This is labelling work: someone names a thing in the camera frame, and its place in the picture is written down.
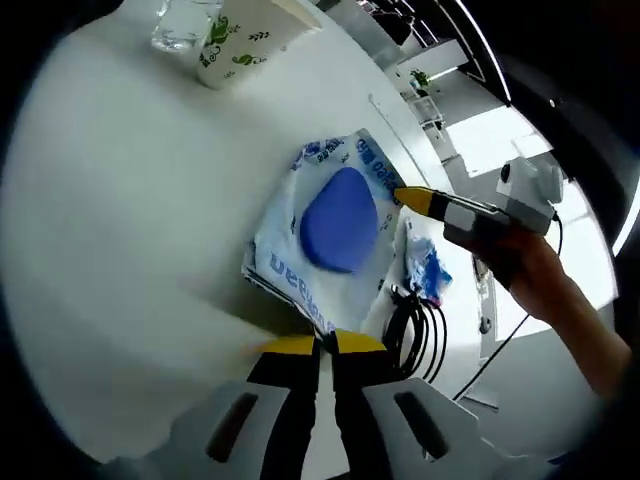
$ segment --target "white table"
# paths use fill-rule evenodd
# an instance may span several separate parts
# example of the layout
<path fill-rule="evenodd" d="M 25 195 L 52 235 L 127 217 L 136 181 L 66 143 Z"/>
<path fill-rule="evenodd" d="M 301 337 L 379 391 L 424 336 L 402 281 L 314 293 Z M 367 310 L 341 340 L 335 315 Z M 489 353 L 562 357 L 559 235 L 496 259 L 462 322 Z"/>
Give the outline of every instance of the white table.
<path fill-rule="evenodd" d="M 424 183 L 388 121 L 430 184 L 450 189 L 393 85 L 319 11 L 321 33 L 217 93 L 152 51 L 156 6 L 130 0 L 61 42 L 21 112 L 2 191 L 3 283 L 24 360 L 61 426 L 100 460 L 159 444 L 179 412 L 246 375 L 249 347 L 291 317 L 239 267 L 302 144 L 365 127 L 407 183 Z M 452 394 L 477 367 L 477 308 L 469 255 L 440 240 L 455 283 L 439 386 Z M 328 375 L 306 478 L 346 470 L 324 420 Z"/>

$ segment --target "glass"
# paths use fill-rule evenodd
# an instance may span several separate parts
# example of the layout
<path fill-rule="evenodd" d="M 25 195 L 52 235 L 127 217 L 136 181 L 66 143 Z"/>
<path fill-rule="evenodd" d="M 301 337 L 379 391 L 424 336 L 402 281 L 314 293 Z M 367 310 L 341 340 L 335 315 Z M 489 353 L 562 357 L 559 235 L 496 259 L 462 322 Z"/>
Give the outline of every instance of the glass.
<path fill-rule="evenodd" d="M 164 0 L 151 44 L 161 50 L 191 50 L 204 41 L 222 0 Z"/>

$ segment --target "green plant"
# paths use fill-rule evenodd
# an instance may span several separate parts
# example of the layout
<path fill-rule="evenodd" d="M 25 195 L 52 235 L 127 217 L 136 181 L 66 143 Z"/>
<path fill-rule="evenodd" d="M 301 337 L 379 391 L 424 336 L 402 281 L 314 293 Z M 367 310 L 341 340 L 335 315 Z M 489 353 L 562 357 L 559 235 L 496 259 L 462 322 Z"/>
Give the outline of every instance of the green plant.
<path fill-rule="evenodd" d="M 416 79 L 416 82 L 423 88 L 427 89 L 431 85 L 431 77 L 424 73 L 422 70 L 414 69 L 411 70 L 411 75 Z"/>

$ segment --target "paper cup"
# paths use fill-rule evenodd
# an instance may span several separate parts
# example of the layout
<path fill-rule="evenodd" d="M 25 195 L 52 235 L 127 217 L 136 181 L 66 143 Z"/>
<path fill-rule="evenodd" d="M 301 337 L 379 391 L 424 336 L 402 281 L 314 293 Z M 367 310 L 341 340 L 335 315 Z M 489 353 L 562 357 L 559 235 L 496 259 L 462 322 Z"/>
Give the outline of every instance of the paper cup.
<path fill-rule="evenodd" d="M 198 78 L 214 89 L 237 84 L 300 35 L 321 28 L 297 0 L 226 0 L 200 53 Z"/>

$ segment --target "black wire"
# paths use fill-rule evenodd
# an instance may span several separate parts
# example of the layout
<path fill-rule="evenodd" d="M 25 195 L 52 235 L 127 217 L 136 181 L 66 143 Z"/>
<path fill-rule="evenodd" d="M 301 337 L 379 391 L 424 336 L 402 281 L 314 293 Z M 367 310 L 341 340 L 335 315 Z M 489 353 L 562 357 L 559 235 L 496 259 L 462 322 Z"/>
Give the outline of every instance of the black wire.
<path fill-rule="evenodd" d="M 409 292 L 408 295 L 403 297 L 397 291 L 392 291 L 391 295 L 393 298 L 393 302 L 396 305 L 396 310 L 389 320 L 387 329 L 382 337 L 382 343 L 391 353 L 393 362 L 400 370 L 401 375 L 404 378 L 409 378 L 413 376 L 420 368 L 420 365 L 422 365 L 427 351 L 427 345 L 429 343 L 429 336 L 433 332 L 433 352 L 431 354 L 429 366 L 427 367 L 424 375 L 422 375 L 423 380 L 427 380 L 428 378 L 427 381 L 431 383 L 436 379 L 438 373 L 440 372 L 440 369 L 442 368 L 445 351 L 447 348 L 447 323 L 444 313 L 433 302 L 421 299 L 416 292 Z M 442 352 L 439 355 L 439 360 L 438 323 L 436 321 L 433 310 L 438 311 L 442 320 L 443 339 L 441 348 Z M 404 363 L 400 364 L 404 333 L 409 320 L 411 320 L 411 322 L 413 323 L 415 334 L 413 342 L 411 344 L 411 348 L 409 349 L 409 354 L 407 355 L 407 359 L 404 361 Z"/>
<path fill-rule="evenodd" d="M 431 380 L 429 380 L 429 383 L 432 383 L 438 376 L 438 373 L 440 373 L 440 369 L 442 368 L 442 364 L 444 363 L 444 354 L 447 352 L 447 341 L 448 341 L 447 320 L 445 319 L 444 313 L 442 310 L 440 310 L 440 307 L 438 307 L 437 305 L 431 304 L 431 306 L 438 311 L 438 313 L 440 314 L 440 318 L 442 319 L 442 355 L 440 355 L 440 361 L 438 362 L 436 371 L 433 372 L 433 376 L 431 377 Z"/>
<path fill-rule="evenodd" d="M 556 212 L 553 216 L 553 220 L 555 222 L 558 223 L 558 229 L 560 231 L 560 239 L 558 241 L 558 256 L 560 256 L 560 252 L 562 251 L 562 242 L 564 240 L 564 229 L 562 227 L 562 220 L 560 220 L 560 217 L 558 216 L 558 212 Z M 504 342 L 502 342 L 502 344 L 496 349 L 495 352 L 493 352 L 491 354 L 491 356 L 487 359 L 487 361 L 484 363 L 484 365 L 482 365 L 482 367 L 480 367 L 480 369 L 476 372 L 476 374 L 471 377 L 471 380 L 469 380 L 464 387 L 462 387 L 460 389 L 460 391 L 458 393 L 455 394 L 455 396 L 453 397 L 453 401 L 458 401 L 458 399 L 460 399 L 460 397 L 462 395 L 464 395 L 464 393 L 473 386 L 474 383 L 476 383 L 476 381 L 478 380 L 478 378 L 480 378 L 480 376 L 484 373 L 484 371 L 487 369 L 487 367 L 491 364 L 491 362 L 498 356 L 498 354 L 504 349 L 504 347 L 507 346 L 507 344 L 511 341 L 511 339 L 514 337 L 514 335 L 518 332 L 518 330 L 520 330 L 520 327 L 522 327 L 522 325 L 524 325 L 524 322 L 527 321 L 527 319 L 530 317 L 530 314 L 526 314 L 524 316 L 524 318 L 522 320 L 520 320 L 520 323 L 518 323 L 518 325 L 516 325 L 516 328 L 513 329 L 513 331 L 511 332 L 511 334 L 504 340 Z"/>

